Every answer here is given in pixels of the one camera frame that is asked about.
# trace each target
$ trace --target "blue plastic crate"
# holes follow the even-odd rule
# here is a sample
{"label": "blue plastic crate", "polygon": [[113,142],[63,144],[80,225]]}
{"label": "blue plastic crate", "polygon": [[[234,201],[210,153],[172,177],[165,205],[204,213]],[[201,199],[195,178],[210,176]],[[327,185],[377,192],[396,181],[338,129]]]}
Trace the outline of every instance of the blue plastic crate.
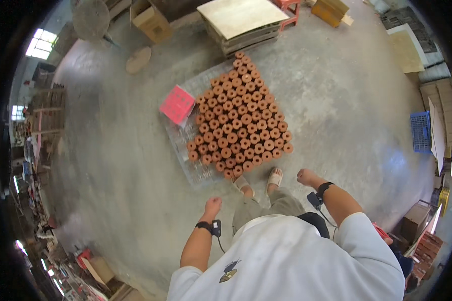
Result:
{"label": "blue plastic crate", "polygon": [[430,111],[410,114],[414,152],[431,154]]}

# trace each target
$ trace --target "concrete floor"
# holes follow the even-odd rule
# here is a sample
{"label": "concrete floor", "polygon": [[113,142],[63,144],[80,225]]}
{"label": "concrete floor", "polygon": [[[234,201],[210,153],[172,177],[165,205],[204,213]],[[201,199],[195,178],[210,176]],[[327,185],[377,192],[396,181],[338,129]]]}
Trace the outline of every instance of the concrete floor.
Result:
{"label": "concrete floor", "polygon": [[[267,173],[280,166],[282,185],[313,210],[311,190],[295,178],[308,167],[349,191],[389,230],[413,203],[429,199],[434,160],[412,150],[409,114],[423,110],[422,100],[395,63],[385,28],[361,0],[347,4],[351,27],[334,29],[303,7],[297,26],[248,52],[278,98],[295,151],[246,177],[267,206]],[[207,198],[223,197],[218,218],[227,249],[240,195],[227,181],[199,191],[189,186],[158,107],[174,85],[223,58],[192,15],[153,47],[142,72],[128,75],[128,51],[147,44],[128,20],[122,16],[110,28],[125,51],[79,40],[56,71],[68,103],[49,173],[50,211],[62,224],[56,233],[66,250],[88,245],[145,296],[165,299]],[[221,255],[213,242],[210,264]]]}

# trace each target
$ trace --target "plastic stool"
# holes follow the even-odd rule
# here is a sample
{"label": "plastic stool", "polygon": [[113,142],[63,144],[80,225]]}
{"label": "plastic stool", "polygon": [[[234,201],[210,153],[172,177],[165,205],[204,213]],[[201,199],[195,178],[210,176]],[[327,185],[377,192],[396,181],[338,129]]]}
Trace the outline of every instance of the plastic stool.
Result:
{"label": "plastic stool", "polygon": [[[293,22],[295,23],[296,26],[296,23],[298,22],[298,17],[300,15],[300,2],[301,0],[275,0],[276,6],[279,7],[282,11],[284,11],[285,13],[287,11],[290,11],[293,14],[295,14],[293,17],[281,22],[281,27],[279,28],[279,31],[283,31],[285,25],[288,25]],[[290,8],[290,6],[294,4],[295,9],[293,10],[292,8]]]}

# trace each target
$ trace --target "hand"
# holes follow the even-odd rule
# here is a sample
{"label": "hand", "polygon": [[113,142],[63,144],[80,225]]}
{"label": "hand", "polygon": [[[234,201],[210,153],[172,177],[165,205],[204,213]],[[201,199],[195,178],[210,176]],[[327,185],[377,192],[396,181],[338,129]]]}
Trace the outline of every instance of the hand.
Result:
{"label": "hand", "polygon": [[313,186],[314,179],[318,178],[318,176],[311,170],[303,168],[296,175],[296,180],[305,185],[305,186]]}
{"label": "hand", "polygon": [[221,209],[221,204],[223,200],[218,196],[210,197],[206,201],[206,206],[204,207],[204,217],[211,218],[213,220]]}

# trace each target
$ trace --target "wooden crate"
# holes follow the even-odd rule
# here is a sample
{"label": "wooden crate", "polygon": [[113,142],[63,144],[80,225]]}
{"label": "wooden crate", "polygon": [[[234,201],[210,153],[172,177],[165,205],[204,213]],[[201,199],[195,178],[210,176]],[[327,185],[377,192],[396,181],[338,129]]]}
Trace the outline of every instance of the wooden crate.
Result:
{"label": "wooden crate", "polygon": [[253,47],[276,41],[281,22],[274,22],[231,39],[225,39],[203,16],[208,35],[219,45],[224,56],[233,57],[236,51],[246,51]]}

